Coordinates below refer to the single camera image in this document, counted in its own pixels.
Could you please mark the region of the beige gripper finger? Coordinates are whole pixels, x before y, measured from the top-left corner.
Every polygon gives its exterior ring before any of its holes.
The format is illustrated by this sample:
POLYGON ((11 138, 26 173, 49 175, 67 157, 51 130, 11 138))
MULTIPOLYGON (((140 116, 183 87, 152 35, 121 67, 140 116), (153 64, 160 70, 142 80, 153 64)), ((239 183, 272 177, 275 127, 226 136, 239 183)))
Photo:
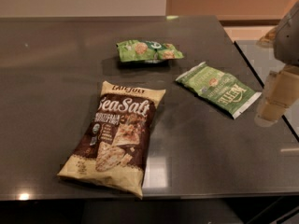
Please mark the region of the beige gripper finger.
POLYGON ((271 71, 265 81, 255 122, 261 127, 277 123, 299 99, 299 66, 286 64, 279 72, 271 71))

